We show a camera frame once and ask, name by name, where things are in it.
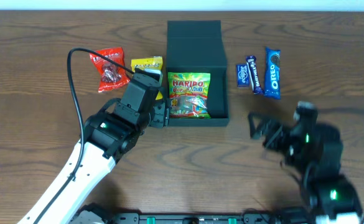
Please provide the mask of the red Haribo candy bag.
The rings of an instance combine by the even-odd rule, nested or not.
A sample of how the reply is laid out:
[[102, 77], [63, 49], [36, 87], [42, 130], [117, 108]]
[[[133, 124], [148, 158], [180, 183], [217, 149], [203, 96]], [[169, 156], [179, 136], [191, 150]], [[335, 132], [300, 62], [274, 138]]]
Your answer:
[[[124, 51], [121, 47], [113, 47], [96, 51], [98, 54], [124, 66]], [[90, 54], [90, 60], [101, 75], [98, 92], [111, 91], [127, 85], [130, 81], [125, 69], [114, 65], [101, 57]]]

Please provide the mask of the yellow snack bag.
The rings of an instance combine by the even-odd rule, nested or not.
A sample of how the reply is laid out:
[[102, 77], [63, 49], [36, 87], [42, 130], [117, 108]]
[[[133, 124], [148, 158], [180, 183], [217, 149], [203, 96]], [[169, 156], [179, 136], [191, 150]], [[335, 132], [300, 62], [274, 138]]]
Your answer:
[[148, 58], [135, 58], [131, 60], [132, 71], [136, 68], [149, 73], [155, 73], [159, 77], [159, 83], [162, 83], [162, 66], [163, 58], [161, 56], [154, 56]]

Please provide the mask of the green Haribo sour worms bag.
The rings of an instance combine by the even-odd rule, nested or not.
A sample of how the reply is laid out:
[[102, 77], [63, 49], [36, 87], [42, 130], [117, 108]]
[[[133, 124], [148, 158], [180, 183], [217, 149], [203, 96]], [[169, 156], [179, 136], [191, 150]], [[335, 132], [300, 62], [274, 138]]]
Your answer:
[[207, 98], [211, 74], [168, 73], [170, 117], [210, 119]]

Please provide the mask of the blue Oreo cookie pack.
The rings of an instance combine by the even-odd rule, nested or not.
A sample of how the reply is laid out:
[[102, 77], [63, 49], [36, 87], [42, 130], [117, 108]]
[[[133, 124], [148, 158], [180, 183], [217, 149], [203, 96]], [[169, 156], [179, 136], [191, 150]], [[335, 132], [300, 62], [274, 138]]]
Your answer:
[[280, 89], [280, 50], [266, 47], [266, 71], [264, 76], [264, 95], [281, 99]]

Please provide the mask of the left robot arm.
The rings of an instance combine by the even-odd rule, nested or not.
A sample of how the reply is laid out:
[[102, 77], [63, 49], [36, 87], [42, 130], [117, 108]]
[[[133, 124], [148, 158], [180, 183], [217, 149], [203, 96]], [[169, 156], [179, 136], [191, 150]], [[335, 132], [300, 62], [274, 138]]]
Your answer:
[[82, 125], [80, 139], [55, 180], [21, 223], [70, 223], [96, 185], [131, 150], [151, 123], [161, 89], [153, 74], [135, 73], [121, 98], [106, 102]]

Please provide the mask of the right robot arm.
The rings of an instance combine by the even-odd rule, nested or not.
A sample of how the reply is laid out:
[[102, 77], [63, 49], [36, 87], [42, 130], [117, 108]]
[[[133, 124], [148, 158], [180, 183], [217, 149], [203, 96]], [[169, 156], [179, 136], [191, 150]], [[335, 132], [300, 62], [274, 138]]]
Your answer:
[[316, 109], [297, 109], [296, 123], [251, 112], [252, 139], [264, 138], [263, 147], [278, 152], [284, 164], [300, 173], [297, 179], [303, 207], [286, 208], [271, 223], [360, 223], [363, 214], [353, 184], [341, 173], [343, 143], [339, 130], [317, 122]]

